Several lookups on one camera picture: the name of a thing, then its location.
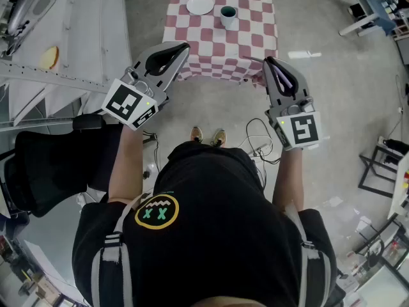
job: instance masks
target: shoulder strap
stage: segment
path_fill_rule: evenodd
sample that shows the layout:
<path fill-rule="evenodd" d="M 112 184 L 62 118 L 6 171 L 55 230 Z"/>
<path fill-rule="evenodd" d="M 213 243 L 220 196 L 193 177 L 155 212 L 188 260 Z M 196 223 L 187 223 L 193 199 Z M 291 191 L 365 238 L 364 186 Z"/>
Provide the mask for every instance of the shoulder strap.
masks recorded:
<path fill-rule="evenodd" d="M 302 226 L 300 216 L 295 208 L 294 203 L 286 206 L 286 215 L 290 218 L 295 226 L 300 232 L 302 243 L 301 243 L 301 284 L 300 284 L 300 298 L 298 300 L 298 307 L 304 307 L 307 299 L 307 266 L 308 259 L 319 259 L 320 254 L 318 250 L 315 249 L 314 244 L 307 240 L 307 235 L 305 234 L 304 227 Z M 325 288 L 323 291 L 323 299 L 321 302 L 321 307 L 325 305 L 328 299 L 328 294 L 330 290 L 330 280 L 331 280 L 331 265 L 329 258 L 321 251 L 323 255 L 323 263 L 325 267 Z"/>
<path fill-rule="evenodd" d="M 114 232 L 105 237 L 104 247 L 95 255 L 91 271 L 91 294 L 94 307 L 133 307 L 132 278 L 127 245 L 123 242 L 123 222 L 142 194 L 130 202 L 116 223 Z"/>

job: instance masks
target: red and white checkered tablecloth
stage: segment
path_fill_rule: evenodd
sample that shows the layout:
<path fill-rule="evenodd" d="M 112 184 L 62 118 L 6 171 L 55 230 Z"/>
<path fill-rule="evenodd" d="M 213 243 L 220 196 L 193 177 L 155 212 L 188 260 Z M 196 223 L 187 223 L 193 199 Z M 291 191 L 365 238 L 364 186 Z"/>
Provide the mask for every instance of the red and white checkered tablecloth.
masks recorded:
<path fill-rule="evenodd" d="M 171 0 L 167 8 L 163 41 L 190 44 L 190 55 L 178 75 L 210 76 L 240 82 L 251 78 L 262 83 L 261 63 L 243 58 L 277 57 L 277 28 L 272 0 L 213 0 L 210 13 L 191 15 L 188 0 Z M 226 30 L 220 22 L 220 9 L 232 6 L 237 17 Z"/>

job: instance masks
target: shoe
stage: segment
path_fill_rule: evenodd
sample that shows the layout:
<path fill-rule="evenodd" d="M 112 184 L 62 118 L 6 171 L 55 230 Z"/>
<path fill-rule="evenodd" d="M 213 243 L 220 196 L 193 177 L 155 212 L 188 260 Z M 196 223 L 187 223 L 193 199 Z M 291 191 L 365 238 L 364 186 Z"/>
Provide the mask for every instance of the shoe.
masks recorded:
<path fill-rule="evenodd" d="M 379 138 L 378 138 L 378 145 L 380 145 L 380 146 L 386 146 L 386 139 L 383 137 L 383 136 L 380 136 Z"/>
<path fill-rule="evenodd" d="M 221 148 L 224 148 L 227 140 L 228 140 L 228 136 L 226 134 L 226 131 L 224 129 L 217 129 L 212 139 L 212 142 L 210 142 L 210 144 L 212 146 L 219 146 Z"/>
<path fill-rule="evenodd" d="M 195 126 L 190 132 L 190 140 L 201 143 L 203 141 L 203 132 L 200 127 Z"/>

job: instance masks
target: floor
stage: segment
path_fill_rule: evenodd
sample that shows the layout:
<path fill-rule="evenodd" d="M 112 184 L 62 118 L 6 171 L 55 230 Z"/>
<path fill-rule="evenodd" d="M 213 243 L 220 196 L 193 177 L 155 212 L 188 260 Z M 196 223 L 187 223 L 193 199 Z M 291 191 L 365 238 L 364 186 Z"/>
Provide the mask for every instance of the floor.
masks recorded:
<path fill-rule="evenodd" d="M 357 188 L 364 170 L 359 153 L 369 154 L 379 135 L 388 136 L 400 119 L 400 87 L 407 80 L 396 45 L 383 32 L 358 37 L 339 36 L 350 25 L 347 7 L 355 0 L 273 0 L 278 29 L 279 57 L 290 62 L 307 78 L 316 109 L 321 111 L 325 139 L 318 148 L 304 150 L 305 206 L 318 209 L 327 226 L 340 259 L 357 247 L 362 237 L 356 229 L 371 220 L 375 228 L 386 221 L 390 200 Z M 162 41 L 169 0 L 127 0 L 128 31 L 135 58 L 146 46 Z M 290 51 L 321 53 L 320 57 L 289 59 Z M 196 77 L 176 82 L 169 90 L 171 103 L 152 119 L 146 130 L 156 132 L 160 142 L 160 161 L 166 163 L 172 149 L 188 140 L 192 126 L 202 128 L 210 140 L 218 127 L 228 134 L 229 147 L 245 139 L 245 125 L 254 117 L 266 122 L 268 108 L 264 90 L 250 84 Z M 404 107 L 402 127 L 391 137 L 409 141 Z M 262 124 L 254 122 L 250 134 L 265 135 Z M 281 153 L 273 134 L 271 159 Z M 268 143 L 254 139 L 254 145 Z M 145 167 L 153 163 L 155 145 L 144 150 Z M 250 151 L 248 144 L 242 146 Z M 277 166 L 266 166 L 266 198 L 271 200 Z M 145 181 L 153 187 L 155 174 Z M 370 184 L 383 185 L 368 178 Z"/>

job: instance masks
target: graphic logo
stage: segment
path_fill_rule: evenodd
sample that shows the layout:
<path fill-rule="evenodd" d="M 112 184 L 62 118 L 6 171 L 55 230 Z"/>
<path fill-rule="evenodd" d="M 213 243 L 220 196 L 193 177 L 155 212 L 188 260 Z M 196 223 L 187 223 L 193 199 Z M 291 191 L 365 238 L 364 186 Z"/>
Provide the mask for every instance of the graphic logo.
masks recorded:
<path fill-rule="evenodd" d="M 108 102 L 106 108 L 122 119 L 128 120 L 141 100 L 141 95 L 125 85 L 121 85 Z"/>
<path fill-rule="evenodd" d="M 295 144 L 308 143 L 318 140 L 317 128 L 313 115 L 293 117 L 291 119 Z"/>
<path fill-rule="evenodd" d="M 156 114 L 155 106 L 152 106 L 146 113 L 144 113 L 141 117 L 139 117 L 134 123 L 134 127 L 140 127 L 144 122 L 146 122 L 149 118 L 151 118 L 154 114 Z"/>
<path fill-rule="evenodd" d="M 178 201 L 168 194 L 160 194 L 144 202 L 136 212 L 135 221 L 150 230 L 160 230 L 172 224 L 178 214 Z"/>

